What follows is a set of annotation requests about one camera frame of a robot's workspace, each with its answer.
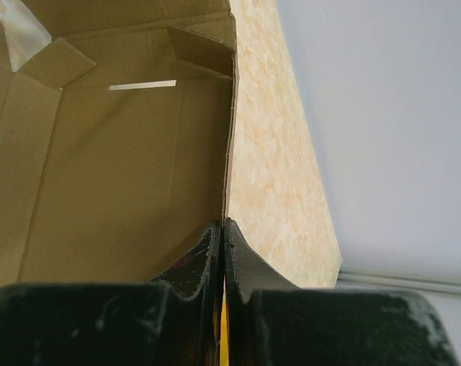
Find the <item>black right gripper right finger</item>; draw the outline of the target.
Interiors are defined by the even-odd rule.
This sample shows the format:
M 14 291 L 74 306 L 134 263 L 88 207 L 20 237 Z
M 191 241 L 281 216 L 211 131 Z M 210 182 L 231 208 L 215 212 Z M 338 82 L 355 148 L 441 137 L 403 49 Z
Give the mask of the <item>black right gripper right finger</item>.
M 437 311 L 406 291 L 302 289 L 226 219 L 232 365 L 457 365 Z

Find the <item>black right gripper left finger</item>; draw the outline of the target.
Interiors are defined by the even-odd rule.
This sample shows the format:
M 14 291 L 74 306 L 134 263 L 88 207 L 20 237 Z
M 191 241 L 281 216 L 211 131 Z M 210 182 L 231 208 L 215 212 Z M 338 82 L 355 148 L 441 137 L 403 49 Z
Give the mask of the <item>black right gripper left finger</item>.
M 221 226 L 153 280 L 0 289 L 0 365 L 216 365 Z

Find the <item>brown cardboard box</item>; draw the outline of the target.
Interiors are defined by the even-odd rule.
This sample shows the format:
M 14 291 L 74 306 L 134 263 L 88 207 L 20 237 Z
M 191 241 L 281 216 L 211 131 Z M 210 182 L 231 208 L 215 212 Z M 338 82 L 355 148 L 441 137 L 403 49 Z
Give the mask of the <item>brown cardboard box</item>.
M 145 281 L 226 211 L 227 1 L 0 1 L 0 287 Z

